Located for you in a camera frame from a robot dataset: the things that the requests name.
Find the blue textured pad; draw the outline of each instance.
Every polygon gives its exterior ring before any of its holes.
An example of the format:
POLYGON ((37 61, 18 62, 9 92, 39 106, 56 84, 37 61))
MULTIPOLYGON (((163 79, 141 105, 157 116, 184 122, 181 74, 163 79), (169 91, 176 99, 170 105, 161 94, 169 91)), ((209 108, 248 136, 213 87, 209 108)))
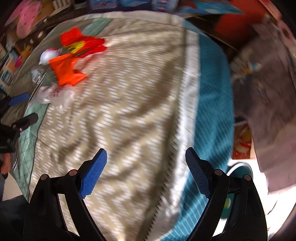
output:
POLYGON ((82 184, 80 188, 80 196, 85 199, 86 195, 91 194, 98 181, 106 163, 107 163, 107 152, 103 149, 98 156, 94 157, 95 160, 92 166, 89 168, 87 173, 82 179, 82 184))
POLYGON ((202 160, 198 157, 192 147, 186 150, 185 160, 199 192, 208 198, 210 196, 211 180, 205 172, 206 170, 202 160))
POLYGON ((18 95, 18 96, 15 96, 15 97, 11 98, 11 100, 9 102, 9 105, 14 106, 14 105, 20 104, 22 102, 25 102, 25 101, 29 100, 29 98, 30 98, 29 93, 23 93, 21 95, 18 95))

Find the plastic wrapper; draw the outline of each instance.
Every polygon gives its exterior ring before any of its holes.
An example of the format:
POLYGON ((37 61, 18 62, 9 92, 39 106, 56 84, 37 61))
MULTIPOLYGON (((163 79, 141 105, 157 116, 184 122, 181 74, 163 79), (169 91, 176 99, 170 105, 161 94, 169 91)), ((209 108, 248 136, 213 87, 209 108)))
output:
POLYGON ((36 93, 35 101, 42 104, 51 103, 59 111, 66 109, 73 100, 76 87, 65 85, 58 87, 57 83, 51 86, 41 86, 36 93))
POLYGON ((45 77, 47 71, 49 70, 49 66, 37 66, 32 68, 31 74, 32 74, 32 81, 34 84, 39 84, 45 77))

